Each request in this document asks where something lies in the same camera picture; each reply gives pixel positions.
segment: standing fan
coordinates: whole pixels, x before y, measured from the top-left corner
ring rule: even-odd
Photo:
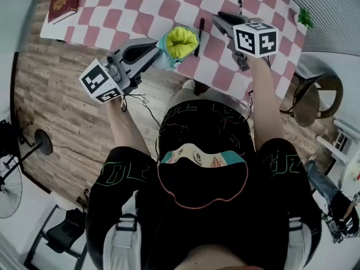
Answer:
[[[21,180],[21,173],[18,169],[19,164],[37,151],[37,149],[40,149],[44,155],[50,155],[52,153],[51,140],[44,130],[36,130],[35,145],[34,148],[32,148],[5,174],[0,172],[0,218],[2,219],[12,216],[20,205],[21,195],[23,193],[23,183]]]

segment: blue jeans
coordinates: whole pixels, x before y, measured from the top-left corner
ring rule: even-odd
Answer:
[[[324,174],[321,174],[316,167],[315,161],[309,161],[305,165],[311,185],[324,197],[328,204],[340,189],[334,182]]]

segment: gray pants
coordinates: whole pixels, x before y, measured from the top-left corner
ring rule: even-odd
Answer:
[[[314,161],[309,161],[305,165],[305,170],[308,172],[308,177],[312,186],[314,186],[320,195],[326,199],[326,202],[330,204],[331,200],[340,189],[328,176],[319,172]]]
[[[218,92],[212,88],[209,88],[206,92],[200,94],[199,96],[195,95],[194,92],[191,89],[183,88],[180,89],[169,101],[168,107],[166,108],[167,113],[170,108],[185,102],[185,101],[191,101],[191,100],[198,100],[198,99],[204,99],[204,100],[212,100],[215,102],[220,102],[226,106],[229,106],[230,108],[233,108],[237,112],[241,113],[241,107],[240,105],[235,102],[232,98],[227,96],[224,93]]]

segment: person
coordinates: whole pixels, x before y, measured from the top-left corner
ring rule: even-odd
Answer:
[[[328,213],[323,213],[323,220],[329,227],[333,242],[340,243],[344,238],[357,237],[359,216],[355,204],[360,198],[359,193],[350,201],[328,176],[319,172],[315,155],[308,159],[305,170],[311,185],[326,200]]]
[[[271,70],[263,58],[248,64],[254,143],[236,104],[213,90],[195,96],[192,81],[169,103],[158,163],[121,99],[106,104],[116,148],[91,188],[86,222],[98,269],[279,270],[309,262],[321,212],[284,139]]]

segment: book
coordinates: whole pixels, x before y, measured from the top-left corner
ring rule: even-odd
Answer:
[[[58,23],[78,12],[79,0],[51,0],[48,23]]]

